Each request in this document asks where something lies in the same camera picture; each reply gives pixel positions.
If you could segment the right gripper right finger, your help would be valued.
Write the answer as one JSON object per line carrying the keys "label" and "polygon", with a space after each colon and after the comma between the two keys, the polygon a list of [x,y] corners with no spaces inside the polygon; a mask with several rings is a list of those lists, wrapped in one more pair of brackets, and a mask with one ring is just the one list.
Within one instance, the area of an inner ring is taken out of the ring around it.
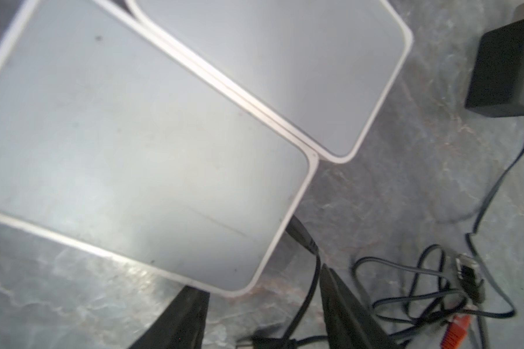
{"label": "right gripper right finger", "polygon": [[320,271],[320,292],[330,348],[400,347],[361,305],[335,270],[326,265]]}

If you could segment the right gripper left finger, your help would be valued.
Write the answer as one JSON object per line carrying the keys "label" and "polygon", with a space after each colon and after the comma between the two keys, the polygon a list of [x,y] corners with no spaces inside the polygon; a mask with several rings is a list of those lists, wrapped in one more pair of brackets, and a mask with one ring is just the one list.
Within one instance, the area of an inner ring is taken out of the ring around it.
{"label": "right gripper left finger", "polygon": [[202,347],[210,294],[186,286],[130,349]]}

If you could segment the black power adapter with cable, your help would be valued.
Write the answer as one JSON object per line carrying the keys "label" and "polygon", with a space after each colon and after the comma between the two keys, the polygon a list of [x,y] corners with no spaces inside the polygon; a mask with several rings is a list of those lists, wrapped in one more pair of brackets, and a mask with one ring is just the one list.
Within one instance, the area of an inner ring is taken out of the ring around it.
{"label": "black power adapter with cable", "polygon": [[237,340],[238,348],[302,348],[327,341],[324,334],[301,338],[297,329],[317,292],[322,262],[319,248],[295,216],[285,229],[285,244],[271,258],[263,291],[269,293],[266,308],[247,318],[249,334]]}

